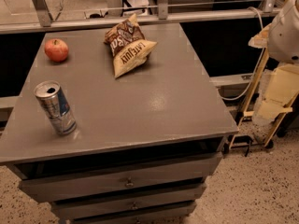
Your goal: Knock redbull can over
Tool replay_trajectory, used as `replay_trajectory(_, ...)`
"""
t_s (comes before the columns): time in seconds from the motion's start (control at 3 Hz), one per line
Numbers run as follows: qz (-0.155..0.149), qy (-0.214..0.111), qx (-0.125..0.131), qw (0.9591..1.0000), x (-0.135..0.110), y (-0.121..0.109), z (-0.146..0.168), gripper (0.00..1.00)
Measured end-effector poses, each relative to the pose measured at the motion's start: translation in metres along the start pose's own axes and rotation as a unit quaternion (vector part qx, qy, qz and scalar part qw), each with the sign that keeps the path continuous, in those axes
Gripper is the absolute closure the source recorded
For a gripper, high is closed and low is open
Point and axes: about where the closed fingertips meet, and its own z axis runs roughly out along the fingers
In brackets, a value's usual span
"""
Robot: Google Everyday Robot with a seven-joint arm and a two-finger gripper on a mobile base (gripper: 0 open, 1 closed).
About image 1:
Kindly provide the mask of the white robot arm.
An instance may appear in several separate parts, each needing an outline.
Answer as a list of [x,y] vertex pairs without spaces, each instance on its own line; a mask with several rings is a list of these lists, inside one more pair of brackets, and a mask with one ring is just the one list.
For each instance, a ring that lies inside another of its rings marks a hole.
[[267,47],[272,59],[284,63],[299,63],[298,0],[288,0],[273,19]]

